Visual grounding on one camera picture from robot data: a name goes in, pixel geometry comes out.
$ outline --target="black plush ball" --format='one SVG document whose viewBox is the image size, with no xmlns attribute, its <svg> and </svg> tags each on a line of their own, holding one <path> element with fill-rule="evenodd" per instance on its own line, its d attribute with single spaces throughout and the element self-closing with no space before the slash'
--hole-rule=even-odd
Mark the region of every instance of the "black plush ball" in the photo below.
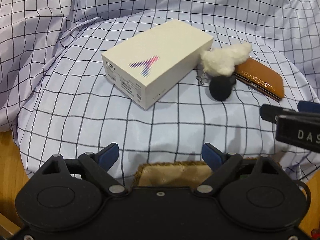
<svg viewBox="0 0 320 240">
<path fill-rule="evenodd" d="M 231 94 L 232 86 L 236 83 L 234 76 L 213 77 L 209 84 L 211 96 L 217 101 L 225 101 Z"/>
</svg>

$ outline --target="wooden floor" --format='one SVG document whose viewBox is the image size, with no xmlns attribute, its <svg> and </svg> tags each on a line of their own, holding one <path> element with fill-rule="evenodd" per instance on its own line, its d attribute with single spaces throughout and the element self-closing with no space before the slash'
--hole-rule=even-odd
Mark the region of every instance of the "wooden floor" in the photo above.
<svg viewBox="0 0 320 240">
<path fill-rule="evenodd" d="M 12 141 L 11 133 L 0 133 L 0 213 L 18 226 L 21 222 L 15 212 L 14 200 L 27 181 L 20 152 Z M 310 235 L 312 229 L 318 228 L 320 220 L 320 172 L 308 182 L 308 186 L 312 202 L 300 228 Z"/>
</svg>

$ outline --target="y logo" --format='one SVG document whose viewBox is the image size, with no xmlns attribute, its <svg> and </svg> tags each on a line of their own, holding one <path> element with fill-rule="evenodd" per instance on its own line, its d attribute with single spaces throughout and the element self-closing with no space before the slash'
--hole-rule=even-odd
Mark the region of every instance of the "y logo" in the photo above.
<svg viewBox="0 0 320 240">
<path fill-rule="evenodd" d="M 141 71 L 141 75 L 144 77 L 147 77 L 150 73 L 150 70 L 151 70 L 153 63 L 156 62 L 158 59 L 159 59 L 158 56 L 153 56 L 152 58 L 147 59 L 147 60 L 143 60 L 143 61 L 139 61 L 139 62 L 135 62 L 135 63 L 130 63 L 129 67 L 131 67 L 131 68 L 143 67 L 143 69 Z"/>
</svg>

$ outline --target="metal bolt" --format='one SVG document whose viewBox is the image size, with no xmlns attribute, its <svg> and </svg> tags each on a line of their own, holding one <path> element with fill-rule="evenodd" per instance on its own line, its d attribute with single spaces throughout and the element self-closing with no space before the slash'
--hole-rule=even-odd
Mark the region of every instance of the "metal bolt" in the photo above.
<svg viewBox="0 0 320 240">
<path fill-rule="evenodd" d="M 113 194 L 120 194 L 125 191 L 125 187 L 122 185 L 112 185 L 109 187 L 109 191 Z"/>
<path fill-rule="evenodd" d="M 23 240 L 34 240 L 32 236 L 25 235 Z"/>
<path fill-rule="evenodd" d="M 197 187 L 197 191 L 200 193 L 210 193 L 213 188 L 210 185 L 200 185 Z"/>
<path fill-rule="evenodd" d="M 157 196 L 159 196 L 159 197 L 163 197 L 164 195 L 165 195 L 165 193 L 162 191 L 157 192 Z"/>
</svg>

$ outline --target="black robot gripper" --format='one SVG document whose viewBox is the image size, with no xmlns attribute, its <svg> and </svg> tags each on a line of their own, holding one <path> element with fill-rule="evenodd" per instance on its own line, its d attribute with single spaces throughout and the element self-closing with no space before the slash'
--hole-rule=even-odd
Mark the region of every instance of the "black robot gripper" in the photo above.
<svg viewBox="0 0 320 240">
<path fill-rule="evenodd" d="M 298 228 L 310 205 L 304 183 L 270 157 L 243 159 L 209 143 L 201 154 L 213 174 L 199 187 L 130 190 L 108 174 L 115 143 L 78 159 L 53 155 L 16 198 L 25 227 L 12 240 L 310 239 Z"/>
</svg>

